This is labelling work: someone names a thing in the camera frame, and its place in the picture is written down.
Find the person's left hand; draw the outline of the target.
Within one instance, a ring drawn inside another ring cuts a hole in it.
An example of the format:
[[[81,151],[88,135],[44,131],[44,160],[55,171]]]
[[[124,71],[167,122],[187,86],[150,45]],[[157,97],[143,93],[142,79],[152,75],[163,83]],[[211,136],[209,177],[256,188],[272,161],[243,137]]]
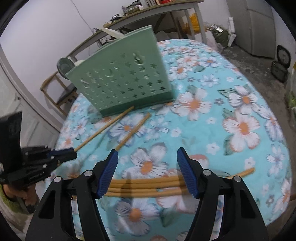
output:
[[[24,190],[17,190],[10,184],[3,185],[3,191],[8,198],[22,198],[25,201],[25,205],[35,205],[38,203],[38,196],[36,193],[36,185],[31,185],[27,188],[26,191]]]

